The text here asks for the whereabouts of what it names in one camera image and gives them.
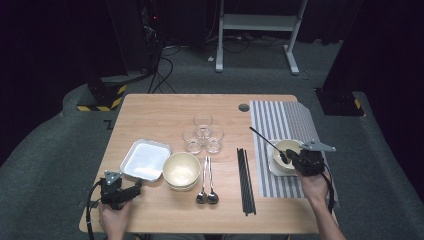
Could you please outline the black stand with hazard stripes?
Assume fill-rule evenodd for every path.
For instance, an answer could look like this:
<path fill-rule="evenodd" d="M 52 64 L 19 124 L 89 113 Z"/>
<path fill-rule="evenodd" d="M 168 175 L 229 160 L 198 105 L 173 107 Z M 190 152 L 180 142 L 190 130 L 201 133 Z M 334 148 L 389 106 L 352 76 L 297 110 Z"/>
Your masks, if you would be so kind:
<path fill-rule="evenodd" d="M 122 83 L 104 83 L 100 78 L 89 80 L 79 101 L 79 111 L 113 111 L 122 101 L 127 85 Z"/>
<path fill-rule="evenodd" d="M 352 93 L 338 93 L 316 88 L 322 111 L 329 116 L 363 116 L 364 111 L 359 100 Z"/>

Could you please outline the person's right hand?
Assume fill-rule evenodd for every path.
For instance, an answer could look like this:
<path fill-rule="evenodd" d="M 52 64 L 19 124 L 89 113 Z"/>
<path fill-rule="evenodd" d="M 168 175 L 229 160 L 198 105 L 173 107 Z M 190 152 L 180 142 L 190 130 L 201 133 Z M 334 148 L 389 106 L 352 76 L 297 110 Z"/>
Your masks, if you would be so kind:
<path fill-rule="evenodd" d="M 302 176 L 302 190 L 311 204 L 326 204 L 328 185 L 325 176 Z"/>

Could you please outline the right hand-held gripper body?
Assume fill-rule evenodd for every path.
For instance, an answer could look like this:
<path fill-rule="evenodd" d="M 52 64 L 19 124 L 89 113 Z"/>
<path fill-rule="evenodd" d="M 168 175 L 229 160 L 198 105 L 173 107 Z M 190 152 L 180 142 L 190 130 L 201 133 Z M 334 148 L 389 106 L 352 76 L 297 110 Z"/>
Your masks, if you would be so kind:
<path fill-rule="evenodd" d="M 335 152 L 336 148 L 320 142 L 310 140 L 300 145 L 300 152 L 294 160 L 294 167 L 303 176 L 316 176 L 324 172 L 324 152 Z"/>

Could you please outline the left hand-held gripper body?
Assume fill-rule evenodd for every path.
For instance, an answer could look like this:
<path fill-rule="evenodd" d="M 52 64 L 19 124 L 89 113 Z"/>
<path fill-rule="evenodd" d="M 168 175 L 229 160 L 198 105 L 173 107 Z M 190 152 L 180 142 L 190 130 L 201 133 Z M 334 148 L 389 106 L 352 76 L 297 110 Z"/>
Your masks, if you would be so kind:
<path fill-rule="evenodd" d="M 101 178 L 101 202 L 108 204 L 114 210 L 121 210 L 130 200 L 129 193 L 121 188 L 122 174 L 106 171 Z"/>

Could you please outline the clear glass cup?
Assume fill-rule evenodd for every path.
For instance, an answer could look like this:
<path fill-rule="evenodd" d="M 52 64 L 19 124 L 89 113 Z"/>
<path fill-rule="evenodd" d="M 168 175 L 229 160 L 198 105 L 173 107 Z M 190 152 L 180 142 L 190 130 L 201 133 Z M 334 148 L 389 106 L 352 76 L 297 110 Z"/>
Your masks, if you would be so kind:
<path fill-rule="evenodd" d="M 209 153 L 218 153 L 221 151 L 224 138 L 224 131 L 217 126 L 211 126 L 205 132 L 205 149 Z"/>
<path fill-rule="evenodd" d="M 204 143 L 202 135 L 197 128 L 187 128 L 182 132 L 184 146 L 187 152 L 198 154 L 202 151 Z"/>
<path fill-rule="evenodd" d="M 210 126 L 213 117 L 208 113 L 198 113 L 193 117 L 193 123 L 197 127 L 196 136 L 200 139 L 208 138 L 211 135 Z"/>

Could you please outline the bundle of black chopsticks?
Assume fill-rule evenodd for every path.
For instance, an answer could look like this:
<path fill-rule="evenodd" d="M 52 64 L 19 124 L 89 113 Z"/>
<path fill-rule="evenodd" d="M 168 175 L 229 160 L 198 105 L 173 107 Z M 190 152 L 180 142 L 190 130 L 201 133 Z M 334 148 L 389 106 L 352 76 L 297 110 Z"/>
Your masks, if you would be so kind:
<path fill-rule="evenodd" d="M 248 216 L 249 214 L 256 213 L 256 206 L 250 177 L 250 169 L 247 159 L 247 151 L 245 149 L 237 149 L 237 160 L 241 188 L 242 209 L 244 214 Z"/>

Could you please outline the white metal desk frame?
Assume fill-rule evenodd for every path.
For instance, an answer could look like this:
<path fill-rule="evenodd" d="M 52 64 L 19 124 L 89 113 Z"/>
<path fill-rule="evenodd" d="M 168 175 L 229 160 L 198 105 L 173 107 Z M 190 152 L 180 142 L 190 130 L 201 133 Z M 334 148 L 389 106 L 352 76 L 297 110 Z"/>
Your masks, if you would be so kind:
<path fill-rule="evenodd" d="M 289 43 L 283 46 L 284 54 L 287 58 L 290 71 L 293 75 L 299 75 L 300 70 L 293 55 L 293 48 L 303 20 L 308 0 L 301 0 L 299 10 L 296 15 L 249 15 L 249 14 L 227 14 L 224 10 L 225 0 L 220 0 L 218 45 L 215 59 L 215 71 L 222 72 L 224 69 L 223 58 L 223 37 L 225 30 L 252 30 L 252 31 L 273 31 L 290 32 Z"/>

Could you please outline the cream ceramic bowl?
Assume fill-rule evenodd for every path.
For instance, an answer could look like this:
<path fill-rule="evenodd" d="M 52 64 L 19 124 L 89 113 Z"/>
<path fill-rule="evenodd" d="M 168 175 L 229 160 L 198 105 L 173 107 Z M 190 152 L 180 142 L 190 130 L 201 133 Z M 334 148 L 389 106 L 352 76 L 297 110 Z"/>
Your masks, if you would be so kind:
<path fill-rule="evenodd" d="M 200 176 L 200 162 L 191 153 L 172 154 L 164 163 L 163 177 L 173 189 L 189 189 Z"/>
<path fill-rule="evenodd" d="M 197 183 L 198 181 L 194 181 L 188 184 L 176 185 L 167 182 L 168 186 L 175 191 L 190 191 L 194 186 L 196 186 Z"/>
<path fill-rule="evenodd" d="M 277 148 L 282 150 L 285 153 L 285 155 L 286 155 L 287 149 L 291 149 L 291 150 L 293 150 L 293 151 L 295 151 L 296 153 L 299 154 L 300 151 L 301 151 L 300 144 L 301 144 L 300 141 L 291 140 L 291 139 L 283 139 L 283 140 L 279 140 L 275 143 Z M 274 149 L 273 149 L 273 159 L 274 159 L 275 165 L 276 165 L 278 170 L 285 172 L 285 173 L 293 172 L 295 170 L 295 167 L 292 164 L 290 164 L 290 162 L 289 162 L 289 164 L 284 164 L 281 161 L 278 152 Z"/>

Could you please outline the person's left hand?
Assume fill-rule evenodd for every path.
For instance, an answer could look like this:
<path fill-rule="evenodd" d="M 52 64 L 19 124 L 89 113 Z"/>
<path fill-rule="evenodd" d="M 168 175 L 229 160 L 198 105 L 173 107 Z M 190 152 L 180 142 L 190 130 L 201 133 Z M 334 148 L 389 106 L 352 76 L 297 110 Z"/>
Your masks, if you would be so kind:
<path fill-rule="evenodd" d="M 108 204 L 99 204 L 99 222 L 107 234 L 108 240 L 124 240 L 131 206 L 131 201 L 126 202 L 121 210 L 112 209 Z"/>

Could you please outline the white square tray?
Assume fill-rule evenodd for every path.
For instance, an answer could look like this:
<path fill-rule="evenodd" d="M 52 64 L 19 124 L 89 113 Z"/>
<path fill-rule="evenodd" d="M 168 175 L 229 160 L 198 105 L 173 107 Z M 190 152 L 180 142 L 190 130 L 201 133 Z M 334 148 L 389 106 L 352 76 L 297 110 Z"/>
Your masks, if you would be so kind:
<path fill-rule="evenodd" d="M 169 145 L 139 139 L 130 147 L 120 165 L 120 170 L 125 175 L 155 182 L 162 175 L 164 163 L 170 155 Z"/>
<path fill-rule="evenodd" d="M 282 176 L 296 176 L 296 170 L 293 172 L 285 173 L 277 169 L 274 159 L 273 159 L 273 148 L 267 144 L 267 159 L 268 159 L 268 166 L 271 173 L 275 176 L 282 177 Z"/>

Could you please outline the black equipment tower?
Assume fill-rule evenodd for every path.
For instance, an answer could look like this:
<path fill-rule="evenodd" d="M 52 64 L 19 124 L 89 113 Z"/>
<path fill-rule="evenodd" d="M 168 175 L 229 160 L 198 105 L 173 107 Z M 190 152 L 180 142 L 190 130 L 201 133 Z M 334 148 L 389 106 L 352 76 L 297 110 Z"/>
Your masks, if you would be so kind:
<path fill-rule="evenodd" d="M 163 47 L 163 30 L 160 22 L 159 6 L 156 0 L 138 0 L 139 17 L 143 39 L 147 49 L 148 73 L 157 71 Z"/>

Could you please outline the grey striped placemat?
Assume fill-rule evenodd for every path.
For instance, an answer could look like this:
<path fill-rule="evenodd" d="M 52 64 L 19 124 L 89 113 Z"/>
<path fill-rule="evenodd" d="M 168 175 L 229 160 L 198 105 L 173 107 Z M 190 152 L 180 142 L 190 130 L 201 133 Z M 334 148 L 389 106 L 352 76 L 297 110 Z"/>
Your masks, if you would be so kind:
<path fill-rule="evenodd" d="M 299 102 L 250 101 L 251 125 L 272 142 L 298 140 L 319 141 L 308 108 Z M 303 198 L 301 182 L 296 174 L 275 175 L 269 168 L 272 147 L 257 134 L 253 134 L 255 162 L 260 197 Z"/>

